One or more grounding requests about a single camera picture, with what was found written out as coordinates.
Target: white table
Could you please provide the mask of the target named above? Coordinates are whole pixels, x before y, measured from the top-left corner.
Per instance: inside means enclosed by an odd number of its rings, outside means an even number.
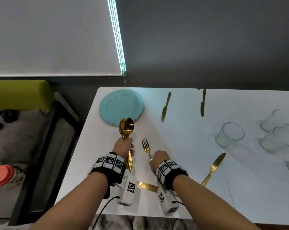
[[[105,95],[123,88],[99,88],[74,151],[57,201],[76,187],[89,173],[99,155],[112,150],[119,130],[103,122],[98,107]],[[284,163],[264,151],[256,142],[265,132],[258,121],[274,109],[289,111],[289,92],[254,90],[207,90],[205,115],[200,115],[202,90],[183,88],[124,88],[138,92],[145,104],[142,117],[135,122],[134,170],[138,181],[157,185],[150,171],[149,157],[141,139],[146,137],[152,152],[165,150],[184,166],[197,182],[202,182],[210,166],[224,152],[214,135],[225,122],[235,122],[246,136],[237,148],[227,150],[222,165],[207,188],[219,195],[248,219],[256,223],[289,224],[289,177]],[[162,108],[168,92],[172,96],[164,123]],[[110,197],[118,189],[112,188]],[[125,207],[112,201],[106,214],[165,217],[156,193],[137,188],[134,203]],[[184,206],[167,217],[191,218]]]

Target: red lid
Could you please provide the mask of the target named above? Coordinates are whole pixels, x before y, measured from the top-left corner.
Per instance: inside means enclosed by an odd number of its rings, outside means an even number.
[[[14,169],[9,165],[0,166],[0,186],[8,183],[14,175]]]

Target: hand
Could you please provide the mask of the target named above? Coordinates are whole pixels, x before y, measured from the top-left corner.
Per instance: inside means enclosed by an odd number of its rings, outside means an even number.
[[[153,156],[153,160],[149,162],[150,166],[151,166],[151,170],[153,171],[153,173],[156,173],[157,167],[159,166],[159,164],[161,162],[163,162],[164,160],[170,160],[169,155],[167,154],[166,151],[156,151],[154,156]]]
[[[113,152],[123,159],[128,155],[128,152],[131,151],[131,156],[134,155],[135,150],[132,148],[135,147],[133,144],[133,138],[123,139],[122,137],[117,140],[113,147]]]

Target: knife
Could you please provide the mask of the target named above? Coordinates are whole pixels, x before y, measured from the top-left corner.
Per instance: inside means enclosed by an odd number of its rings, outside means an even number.
[[[162,123],[165,120],[165,113],[167,112],[167,108],[168,108],[168,103],[171,97],[171,92],[168,93],[168,98],[167,98],[167,103],[165,104],[164,108],[162,109]]]
[[[153,191],[153,192],[155,192],[155,193],[157,193],[157,190],[158,190],[158,188],[159,188],[159,187],[156,186],[156,185],[151,185],[151,184],[145,183],[145,182],[137,182],[137,184],[138,184],[139,186],[141,186],[142,188],[147,189],[147,190],[150,190],[150,191]]]
[[[202,117],[204,117],[205,96],[206,96],[206,89],[203,89],[203,100],[201,102],[201,109],[200,109]]]
[[[210,179],[210,177],[212,176],[212,174],[216,171],[216,169],[218,168],[218,166],[221,164],[221,162],[223,161],[225,155],[226,155],[225,152],[222,153],[221,155],[219,155],[218,158],[217,158],[217,159],[214,161],[214,163],[211,165],[209,174],[206,176],[206,178],[204,179],[204,181],[201,183],[202,186],[206,186],[208,180]]]

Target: foot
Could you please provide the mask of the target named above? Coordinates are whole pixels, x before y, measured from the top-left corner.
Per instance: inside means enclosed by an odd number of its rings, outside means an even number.
[[[133,230],[145,230],[145,223],[143,216],[135,216],[133,221]]]
[[[184,222],[181,219],[176,219],[173,224],[172,230],[185,230]]]

